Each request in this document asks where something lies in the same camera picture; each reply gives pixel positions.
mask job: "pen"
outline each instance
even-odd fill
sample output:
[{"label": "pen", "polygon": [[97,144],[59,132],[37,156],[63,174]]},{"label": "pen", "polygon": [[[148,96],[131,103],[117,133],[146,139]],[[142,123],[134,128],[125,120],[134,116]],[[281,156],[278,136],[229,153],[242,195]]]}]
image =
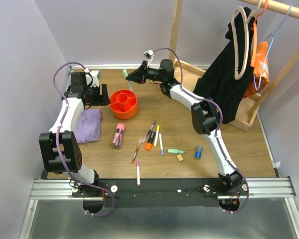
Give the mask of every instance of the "pen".
[{"label": "pen", "polygon": [[161,133],[159,133],[159,144],[160,144],[160,154],[161,156],[164,156],[163,140],[161,138]]},{"label": "pen", "polygon": [[136,175],[137,175],[137,184],[138,186],[141,185],[141,179],[140,179],[140,161],[136,160]]},{"label": "pen", "polygon": [[153,123],[152,126],[150,127],[148,133],[147,133],[147,134],[145,135],[145,137],[143,138],[142,143],[144,143],[145,140],[148,138],[148,136],[149,136],[150,132],[153,130],[155,124],[156,124],[156,121],[154,121],[154,123]]},{"label": "pen", "polygon": [[142,139],[140,138],[140,140],[139,140],[139,144],[138,144],[138,147],[137,147],[137,148],[136,148],[136,150],[135,150],[135,153],[134,153],[134,156],[133,156],[133,159],[132,159],[132,162],[131,162],[131,164],[134,164],[134,161],[135,161],[135,159],[136,159],[136,155],[138,154],[138,151],[139,151],[139,148],[140,148],[141,142],[142,142]]},{"label": "pen", "polygon": [[157,130],[156,130],[155,141],[154,141],[154,147],[156,147],[156,145],[157,145],[158,133],[159,133],[159,125],[157,126]]}]

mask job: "yellow marker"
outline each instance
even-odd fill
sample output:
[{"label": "yellow marker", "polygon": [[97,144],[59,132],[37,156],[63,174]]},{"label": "yellow marker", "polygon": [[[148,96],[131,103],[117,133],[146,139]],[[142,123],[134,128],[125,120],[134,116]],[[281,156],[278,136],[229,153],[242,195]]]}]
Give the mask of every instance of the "yellow marker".
[{"label": "yellow marker", "polygon": [[159,125],[157,126],[157,130],[156,130],[155,141],[154,141],[154,147],[156,147],[156,145],[157,145],[158,133],[159,133]]}]

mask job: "black garment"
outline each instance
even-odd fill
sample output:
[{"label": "black garment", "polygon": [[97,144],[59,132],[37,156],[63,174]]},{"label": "black garment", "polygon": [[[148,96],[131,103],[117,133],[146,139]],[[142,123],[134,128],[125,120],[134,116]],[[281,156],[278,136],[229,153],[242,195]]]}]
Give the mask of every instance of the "black garment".
[{"label": "black garment", "polygon": [[[244,8],[246,15],[250,14],[251,10],[248,7]],[[250,48],[254,32],[251,30],[255,18],[251,18],[249,29],[249,48],[248,62],[244,75],[240,80],[235,80],[235,50],[231,24],[228,24],[228,32],[225,37],[230,40],[224,50],[219,54],[216,60],[211,64],[206,73],[198,79],[194,93],[203,96],[211,97],[221,108],[223,112],[223,123],[229,123],[236,117],[238,105],[242,100],[244,93],[253,76],[254,67],[250,66]],[[235,17],[235,26],[238,41],[239,55],[239,72],[243,65],[244,48],[245,48],[245,33],[241,14]]]}]

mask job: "pink marker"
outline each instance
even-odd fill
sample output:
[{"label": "pink marker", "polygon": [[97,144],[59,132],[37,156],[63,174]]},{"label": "pink marker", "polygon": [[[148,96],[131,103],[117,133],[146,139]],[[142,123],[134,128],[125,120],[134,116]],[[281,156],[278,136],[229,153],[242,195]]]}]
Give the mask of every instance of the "pink marker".
[{"label": "pink marker", "polygon": [[140,179],[140,162],[136,160],[136,175],[137,175],[137,184],[138,186],[141,185],[141,179]]}]

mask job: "green marker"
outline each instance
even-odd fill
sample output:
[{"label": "green marker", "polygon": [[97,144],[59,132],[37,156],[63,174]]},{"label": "green marker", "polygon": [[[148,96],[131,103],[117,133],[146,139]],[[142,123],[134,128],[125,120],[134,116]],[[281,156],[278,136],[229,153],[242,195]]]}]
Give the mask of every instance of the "green marker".
[{"label": "green marker", "polygon": [[169,154],[183,154],[183,153],[185,153],[185,150],[182,150],[182,149],[176,149],[176,148],[169,148],[169,149],[167,150],[167,152],[168,152]]}]

